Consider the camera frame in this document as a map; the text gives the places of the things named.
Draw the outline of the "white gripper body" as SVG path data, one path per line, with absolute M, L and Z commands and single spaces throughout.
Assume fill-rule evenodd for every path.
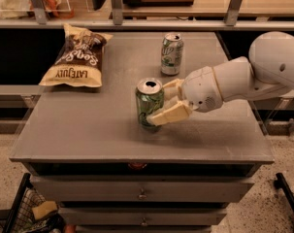
M 212 67 L 191 72 L 183 80 L 181 88 L 183 98 L 193 105 L 194 111 L 207 113 L 223 105 Z

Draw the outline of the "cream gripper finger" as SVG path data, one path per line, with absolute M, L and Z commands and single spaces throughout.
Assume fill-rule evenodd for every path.
M 181 79 L 174 79 L 168 83 L 165 83 L 163 85 L 164 88 L 164 98 L 166 100 L 170 100 L 175 96 L 178 96 L 178 98 L 182 97 L 182 83 L 183 80 Z
M 184 101 L 178 101 L 168 108 L 161 108 L 147 116 L 147 122 L 159 126 L 167 123 L 177 122 L 189 118 L 193 109 Z

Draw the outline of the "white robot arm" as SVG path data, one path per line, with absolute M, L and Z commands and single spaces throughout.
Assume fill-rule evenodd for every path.
M 294 36 L 267 32 L 251 44 L 247 57 L 206 66 L 163 85 L 164 106 L 147 116 L 153 125 L 207 113 L 233 100 L 264 100 L 294 90 Z

